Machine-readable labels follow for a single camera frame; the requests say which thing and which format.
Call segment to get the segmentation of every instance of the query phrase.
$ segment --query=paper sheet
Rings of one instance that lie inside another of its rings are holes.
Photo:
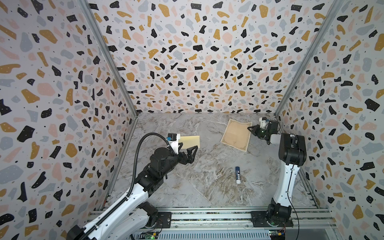
[[[181,149],[187,149],[196,145],[200,148],[200,136],[181,136],[179,142],[183,143]]]
[[[252,122],[241,123],[236,120],[229,119],[221,142],[246,152],[249,138],[251,136],[251,132],[247,129],[247,127],[250,126],[252,126]]]

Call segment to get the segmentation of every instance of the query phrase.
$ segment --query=gold terrazzo spot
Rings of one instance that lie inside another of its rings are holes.
[[[39,230],[39,225],[36,224],[36,225],[32,225],[32,226],[28,226],[28,227],[25,227],[24,229],[24,236],[28,236],[32,233],[32,231],[34,230]]]
[[[65,149],[65,153],[70,157],[76,156],[77,154],[76,146],[73,143],[68,143],[67,148]]]
[[[131,18],[131,17],[132,17],[131,15],[129,15],[129,14],[126,13],[126,12],[117,11],[116,13],[117,13],[119,16],[121,16],[122,18],[124,18],[124,17],[129,17],[129,18]]]
[[[201,73],[201,77],[200,77],[200,78],[201,78],[202,80],[205,81],[205,80],[208,79],[208,77],[209,77],[209,73],[208,73],[208,72],[203,72],[203,73]]]
[[[65,216],[65,215],[70,214],[71,212],[73,212],[73,210],[74,210],[74,206],[75,206],[75,205],[73,205],[73,204],[68,204],[68,205],[65,207],[64,211],[61,213],[61,216]]]
[[[118,83],[116,82],[115,79],[112,80],[112,86],[113,86],[114,89],[118,88]]]
[[[260,15],[262,18],[266,18],[267,15],[268,15],[268,7],[267,6],[264,6],[264,5],[260,5],[259,6],[259,9],[260,9]]]
[[[153,58],[153,56],[158,52],[157,49],[152,49],[148,52],[149,58]]]
[[[384,89],[380,89],[377,91],[376,93],[376,99],[378,99],[379,97],[381,97],[382,95],[384,95]]]
[[[314,18],[316,18],[316,19],[319,19],[319,18],[325,19],[325,16],[323,14],[321,14],[321,13],[315,13],[314,14]]]
[[[303,124],[303,129],[306,130],[308,127],[308,123],[307,123],[307,120],[304,121],[304,124]]]
[[[220,30],[219,29],[215,30],[214,38],[216,38],[217,40],[220,40]]]
[[[198,13],[195,13],[195,20],[197,23],[200,22],[200,16]]]
[[[377,38],[377,42],[375,44],[375,51],[381,51],[384,47],[384,33],[381,33]]]
[[[10,36],[11,38],[16,40],[16,34],[14,32],[12,32],[11,30],[7,29],[6,27],[4,27],[3,25],[0,25],[0,30],[3,33],[7,34],[8,36]]]
[[[352,182],[353,182],[353,179],[354,179],[354,178],[355,178],[355,175],[352,174],[352,175],[348,178],[347,183],[348,183],[349,185],[352,185]]]
[[[94,13],[93,14],[94,16],[95,16],[95,19],[99,22],[99,23],[101,23],[103,20],[101,19],[101,17],[97,14],[97,13]]]
[[[314,177],[316,177],[320,173],[318,169],[312,170],[312,172]]]
[[[351,141],[351,137],[349,137],[347,134],[343,133],[343,134],[340,134],[338,137],[337,137],[337,142],[338,144],[340,145],[343,145],[343,144],[347,144]]]
[[[56,6],[55,6],[55,4],[53,3],[52,0],[48,0],[48,2],[49,2],[49,4],[51,5],[51,8],[52,8],[52,9],[56,9]]]
[[[53,33],[50,30],[40,30],[40,35],[45,37],[48,41],[55,44],[57,43],[57,38],[53,35]]]
[[[359,46],[361,44],[361,41],[358,40],[352,47],[350,47],[349,51],[351,52],[352,50],[354,50],[357,46]]]
[[[147,27],[151,27],[151,23],[152,23],[152,17],[151,16],[147,16],[147,20],[148,20],[148,22],[147,22]]]
[[[159,8],[160,8],[162,14],[164,15],[164,17],[169,17],[169,9],[166,5],[159,4]]]
[[[326,42],[322,47],[321,47],[321,50],[323,51],[323,53],[327,52],[327,49],[328,49],[328,46],[329,46],[330,42]]]
[[[366,189],[371,189],[376,184],[375,182],[373,182],[369,179],[366,180],[366,183],[367,183],[367,185],[364,186],[364,188],[366,188]]]
[[[4,197],[5,196],[5,194],[7,193],[7,189],[2,189],[1,191],[0,191],[0,197]]]
[[[296,21],[296,14],[292,14],[290,21],[291,21],[291,24]]]
[[[77,32],[80,33],[80,35],[83,35],[83,30],[76,24],[75,25]]]
[[[48,67],[47,60],[45,59],[43,52],[38,52],[37,55],[40,57],[41,61],[43,62],[44,66]]]
[[[0,73],[11,73],[12,69],[21,67],[20,64],[7,64],[0,66]]]
[[[1,7],[6,13],[8,13],[8,7],[7,7],[2,1],[0,1],[0,7]]]
[[[245,24],[247,23],[248,21],[248,17],[245,16],[244,19],[243,19],[243,23],[241,24],[241,27],[243,28],[245,26]]]
[[[228,14],[226,14],[225,12],[222,12],[222,11],[218,11],[217,12],[217,15],[219,16],[219,17],[227,17],[227,18],[229,18],[229,15]]]
[[[354,113],[359,113],[360,111],[362,111],[362,108],[355,108],[355,107],[349,106],[349,110]]]
[[[333,72],[325,72],[323,76],[321,76],[322,79],[324,78],[333,78],[335,77],[335,74]]]
[[[26,73],[19,73],[19,74],[16,75],[16,78],[21,80],[25,76],[26,76]]]
[[[304,41],[308,41],[308,37],[310,35],[310,32],[309,30],[307,30],[304,35],[301,37],[301,39],[303,39]]]
[[[9,228],[9,225],[3,227],[2,229],[0,229],[0,238],[3,238],[4,235],[7,233],[8,231],[8,228]]]
[[[275,73],[272,79],[274,81],[278,81],[282,75],[283,75],[283,73]]]
[[[43,195],[43,196],[41,196],[39,205],[43,205],[43,204],[45,203],[45,200],[46,200],[46,199],[47,199],[47,195]]]
[[[360,205],[356,205],[355,209],[353,210],[352,212],[352,215],[356,218],[356,219],[361,219],[364,217],[364,214],[362,213],[362,210],[361,210],[361,207]]]
[[[345,30],[344,30],[344,28],[343,28],[340,24],[338,24],[338,25],[336,26],[336,30],[337,30],[337,31],[340,31],[343,35],[345,35]]]
[[[22,94],[23,94],[23,96],[25,97],[25,100],[28,103],[34,103],[34,102],[40,100],[40,98],[38,96],[36,96],[33,93],[31,93],[28,89],[23,89],[22,90]]]
[[[369,23],[369,21],[371,20],[372,12],[373,12],[373,6],[369,9],[367,16],[365,17],[364,23]]]
[[[12,127],[9,123],[4,122],[0,123],[0,127],[3,130],[3,132],[16,132],[16,128]]]
[[[68,89],[66,101],[70,103],[70,105],[73,105],[73,89]]]

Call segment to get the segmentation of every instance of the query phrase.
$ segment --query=gray marble surface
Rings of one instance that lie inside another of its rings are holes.
[[[156,207],[268,206],[278,184],[280,160],[278,146],[251,135],[247,152],[221,143],[229,119],[259,123],[267,114],[162,114],[142,113],[111,193],[115,201],[132,179],[134,153],[140,138],[149,132],[167,136],[200,136],[200,149],[193,164],[178,164],[168,179],[149,198]],[[149,163],[149,157],[164,142],[150,136],[141,145],[137,173]],[[235,167],[240,167],[241,184],[236,184]],[[293,191],[294,206],[312,204],[299,177]]]

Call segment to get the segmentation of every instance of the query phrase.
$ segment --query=metal frame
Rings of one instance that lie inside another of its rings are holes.
[[[337,226],[331,216],[329,209],[317,209],[307,207],[295,207],[291,219],[294,226],[287,229],[297,229],[298,220],[300,229],[325,229],[331,240],[338,239]],[[255,228],[251,222],[251,211],[266,211],[266,207],[171,207],[158,208],[159,212],[171,212],[170,228],[162,229],[160,235],[174,233],[195,233],[206,231],[220,232],[239,232],[256,230],[280,230],[279,227]],[[103,211],[92,211],[88,215],[88,222],[99,217]],[[146,232],[148,229],[140,229],[140,232]]]
[[[79,3],[79,7],[80,7],[81,11],[84,14],[85,19],[87,20],[87,22],[89,24],[89,28],[91,29],[91,31],[94,34],[96,42],[98,43],[98,46],[100,47],[100,51],[103,54],[103,56],[105,57],[106,62],[109,65],[109,68],[110,68],[110,70],[112,72],[112,75],[113,75],[113,77],[115,78],[115,80],[116,80],[116,82],[118,84],[118,87],[119,87],[119,89],[121,91],[121,94],[124,97],[125,101],[127,102],[127,105],[128,105],[127,107],[130,110],[130,113],[128,113],[128,114],[130,114],[132,119],[134,120],[133,124],[130,125],[131,129],[129,130],[129,133],[127,135],[127,139],[125,141],[125,145],[123,147],[123,151],[122,151],[122,153],[121,153],[121,155],[119,157],[118,165],[116,167],[115,172],[113,173],[113,176],[111,178],[110,184],[109,184],[109,186],[107,188],[107,194],[106,194],[104,203],[101,206],[101,209],[103,209],[104,208],[104,204],[107,201],[107,198],[109,196],[109,193],[113,190],[113,187],[115,186],[118,174],[120,172],[122,163],[124,161],[124,157],[125,157],[125,155],[127,153],[127,150],[128,150],[128,146],[131,143],[133,132],[134,132],[134,130],[136,128],[136,124],[137,124],[137,121],[138,121],[138,116],[137,116],[137,111],[136,111],[136,109],[135,109],[135,107],[133,105],[133,102],[131,101],[131,98],[130,98],[130,96],[128,94],[128,91],[127,91],[124,83],[122,82],[121,76],[120,76],[120,74],[119,74],[119,72],[117,70],[115,62],[113,61],[113,59],[112,59],[112,57],[111,57],[111,55],[109,53],[108,46],[104,42],[103,35],[101,34],[100,29],[99,29],[99,27],[98,27],[98,25],[96,23],[96,20],[93,17],[93,14],[92,14],[91,8],[89,7],[88,1],[87,0],[78,0],[78,3]]]
[[[124,162],[125,155],[127,154],[128,147],[131,144],[133,132],[136,129],[136,125],[137,125],[138,120],[139,120],[139,118],[135,118],[135,120],[133,121],[133,123],[131,125],[131,129],[129,130],[129,134],[127,136],[127,140],[125,141],[124,148],[123,148],[123,150],[121,152],[118,165],[116,166],[116,171],[113,173],[113,176],[111,178],[111,183],[110,183],[110,185],[108,187],[107,195],[105,196],[105,200],[104,200],[104,204],[107,201],[107,198],[109,197],[109,194],[113,191],[113,188],[115,187],[115,183],[117,181],[117,178],[118,178],[121,166],[122,166],[122,164]]]
[[[89,7],[88,1],[87,0],[78,0],[78,3],[80,6],[80,9],[82,10],[82,12],[84,14],[85,19],[87,20],[87,22],[89,24],[89,28],[91,29],[91,31],[93,32],[93,34],[95,36],[95,39],[96,39],[96,41],[100,47],[100,51],[103,54],[103,56],[105,57],[107,64],[109,65],[109,68],[111,69],[111,72],[113,74],[113,77],[115,78],[115,80],[116,80],[116,82],[117,82],[117,84],[121,90],[121,94],[123,95],[125,101],[127,102],[128,106],[129,106],[132,117],[137,118],[137,111],[136,111],[136,109],[135,109],[135,107],[131,101],[131,98],[129,97],[129,94],[127,92],[127,89],[125,88],[124,83],[121,80],[120,73],[119,73],[119,71],[115,65],[115,62],[113,61],[113,59],[109,53],[108,46],[104,42],[103,35],[101,34],[101,31],[100,31],[100,29],[96,23],[96,19],[93,17],[93,14],[92,14],[91,8]]]
[[[323,37],[325,33],[328,32],[329,27],[333,23],[333,20],[335,19],[337,13],[339,12],[342,3],[344,0],[334,0],[331,7],[329,8],[325,20],[322,22],[319,32],[316,34],[312,44],[310,45],[307,53],[305,54],[303,61],[301,62],[299,68],[297,69],[295,75],[292,78],[291,83],[289,84],[287,90],[284,93],[283,99],[280,101],[279,106],[277,107],[274,115],[278,116],[281,111],[284,108],[285,103],[288,101],[289,96],[291,95],[292,91],[294,90],[295,86],[299,82],[301,76],[305,72],[305,69],[307,68],[308,64],[310,63],[312,56],[314,55],[317,48],[320,46],[321,41],[323,40]]]

